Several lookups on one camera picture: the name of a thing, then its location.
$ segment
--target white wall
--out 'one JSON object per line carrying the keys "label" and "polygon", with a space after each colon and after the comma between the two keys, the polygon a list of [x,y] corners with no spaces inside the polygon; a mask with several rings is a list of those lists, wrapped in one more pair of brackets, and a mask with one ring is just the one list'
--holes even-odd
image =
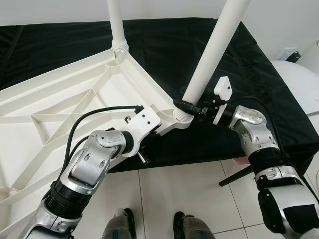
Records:
{"label": "white wall", "polygon": [[297,64],[306,67],[319,77],[319,40],[310,45]]}
{"label": "white wall", "polygon": [[[121,0],[124,19],[218,18],[225,0]],[[0,25],[108,20],[106,0],[1,0]],[[243,22],[270,59],[319,37],[319,0],[252,0]]]}

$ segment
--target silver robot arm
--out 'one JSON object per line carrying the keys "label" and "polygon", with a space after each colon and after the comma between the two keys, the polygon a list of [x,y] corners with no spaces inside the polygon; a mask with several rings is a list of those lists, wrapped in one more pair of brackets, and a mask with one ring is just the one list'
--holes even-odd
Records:
{"label": "silver robot arm", "polygon": [[227,104],[232,94],[222,77],[213,92],[205,93],[202,107],[174,100],[175,106],[216,125],[234,130],[255,173],[258,201],[266,227],[287,239],[300,239],[319,228],[318,199],[280,151],[265,116],[259,111]]}
{"label": "silver robot arm", "polygon": [[110,168],[111,159],[135,155],[141,141],[160,126],[151,108],[140,111],[121,130],[92,132],[72,157],[61,176],[52,183],[19,239],[71,239],[82,212]]}

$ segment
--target white plastic bracket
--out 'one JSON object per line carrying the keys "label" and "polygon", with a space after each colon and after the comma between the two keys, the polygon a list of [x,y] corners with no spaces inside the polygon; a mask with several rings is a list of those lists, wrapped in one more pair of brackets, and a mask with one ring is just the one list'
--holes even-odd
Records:
{"label": "white plastic bracket", "polygon": [[134,116],[127,126],[121,129],[121,131],[129,132],[134,140],[132,151],[123,156],[128,158],[137,154],[142,140],[157,126],[160,126],[160,118],[151,107],[146,107]]}
{"label": "white plastic bracket", "polygon": [[[219,95],[220,99],[223,101],[227,101],[230,99],[233,91],[230,86],[229,78],[228,76],[222,76],[219,78],[219,81],[217,82],[217,85],[214,89],[214,94]],[[213,121],[213,124],[218,124],[221,116],[224,113],[224,110],[226,109],[227,104],[224,104],[219,107],[219,110],[217,112],[217,115]]]}

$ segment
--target black cloth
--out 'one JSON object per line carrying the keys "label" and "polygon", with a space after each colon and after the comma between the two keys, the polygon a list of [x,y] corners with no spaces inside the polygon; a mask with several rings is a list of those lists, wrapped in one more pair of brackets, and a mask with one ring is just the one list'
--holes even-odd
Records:
{"label": "black cloth", "polygon": [[[204,51],[215,19],[177,18],[124,21],[130,54],[173,98],[182,98]],[[109,22],[0,27],[0,89],[83,59],[111,47]],[[228,76],[232,97],[255,96],[269,108],[286,152],[303,172],[319,149],[319,137],[292,93],[240,23],[208,84]],[[267,114],[252,101],[238,104]],[[197,163],[244,156],[238,135],[194,119],[145,149],[147,167]],[[145,168],[137,157],[111,171]]]}

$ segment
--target white tile floor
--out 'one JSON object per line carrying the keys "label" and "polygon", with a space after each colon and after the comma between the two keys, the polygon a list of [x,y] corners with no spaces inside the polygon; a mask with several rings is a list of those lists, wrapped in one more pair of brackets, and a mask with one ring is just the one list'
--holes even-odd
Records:
{"label": "white tile floor", "polygon": [[216,239],[283,239],[263,224],[252,174],[225,187],[218,185],[243,167],[230,159],[108,174],[74,236],[101,238],[115,208],[129,207],[138,239],[173,239],[172,222],[177,211],[204,220]]}

